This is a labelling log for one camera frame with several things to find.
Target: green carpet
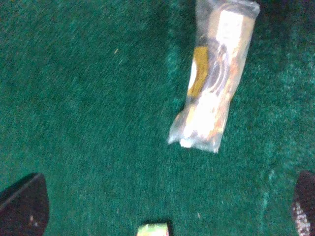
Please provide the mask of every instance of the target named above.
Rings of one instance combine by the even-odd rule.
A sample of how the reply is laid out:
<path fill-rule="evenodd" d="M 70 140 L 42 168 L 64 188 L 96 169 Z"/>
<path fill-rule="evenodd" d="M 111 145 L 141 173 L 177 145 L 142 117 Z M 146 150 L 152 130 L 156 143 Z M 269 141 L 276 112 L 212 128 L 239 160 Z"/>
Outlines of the green carpet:
<path fill-rule="evenodd" d="M 47 180 L 47 236 L 296 235 L 315 171 L 315 4 L 260 2 L 217 155 L 167 145 L 185 102 L 194 1 L 0 3 L 0 189 Z"/>

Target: yellow label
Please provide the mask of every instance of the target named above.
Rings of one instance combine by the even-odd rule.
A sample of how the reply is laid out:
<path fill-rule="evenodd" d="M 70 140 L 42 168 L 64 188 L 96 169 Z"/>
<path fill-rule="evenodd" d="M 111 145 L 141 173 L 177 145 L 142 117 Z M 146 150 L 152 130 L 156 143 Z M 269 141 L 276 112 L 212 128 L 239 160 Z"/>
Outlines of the yellow label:
<path fill-rule="evenodd" d="M 193 60 L 188 87 L 188 96 L 197 97 L 208 74 L 208 48 L 196 47 L 193 52 Z"/>

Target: packaged item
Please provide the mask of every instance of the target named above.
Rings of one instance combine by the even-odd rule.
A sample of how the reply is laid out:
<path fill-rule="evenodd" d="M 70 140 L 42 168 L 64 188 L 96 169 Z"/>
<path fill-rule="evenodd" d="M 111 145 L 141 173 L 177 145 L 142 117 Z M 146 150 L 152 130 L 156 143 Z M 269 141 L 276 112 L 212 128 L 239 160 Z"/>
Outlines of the packaged item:
<path fill-rule="evenodd" d="M 167 224 L 146 224 L 138 229 L 137 236 L 169 236 Z"/>
<path fill-rule="evenodd" d="M 169 143 L 218 152 L 231 99 L 240 82 L 259 5 L 197 0 L 197 32 L 187 99 Z"/>

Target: clear plastic bag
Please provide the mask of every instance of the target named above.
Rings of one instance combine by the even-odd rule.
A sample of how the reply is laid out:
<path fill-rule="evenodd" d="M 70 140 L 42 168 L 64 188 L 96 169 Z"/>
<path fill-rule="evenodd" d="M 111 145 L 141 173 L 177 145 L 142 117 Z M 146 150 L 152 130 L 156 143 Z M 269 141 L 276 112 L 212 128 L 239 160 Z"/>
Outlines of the clear plastic bag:
<path fill-rule="evenodd" d="M 247 0 L 197 0 L 196 42 L 184 110 L 169 143 L 219 151 L 230 101 L 240 82 L 259 5 Z"/>

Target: plastic bag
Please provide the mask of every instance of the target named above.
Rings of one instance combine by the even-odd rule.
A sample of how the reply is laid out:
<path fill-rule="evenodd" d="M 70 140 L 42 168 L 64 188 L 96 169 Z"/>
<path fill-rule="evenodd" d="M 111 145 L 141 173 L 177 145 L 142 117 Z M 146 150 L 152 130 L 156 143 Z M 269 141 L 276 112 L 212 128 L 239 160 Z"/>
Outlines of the plastic bag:
<path fill-rule="evenodd" d="M 197 0 L 197 32 L 187 99 L 168 142 L 219 151 L 230 101 L 240 82 L 259 5 Z"/>

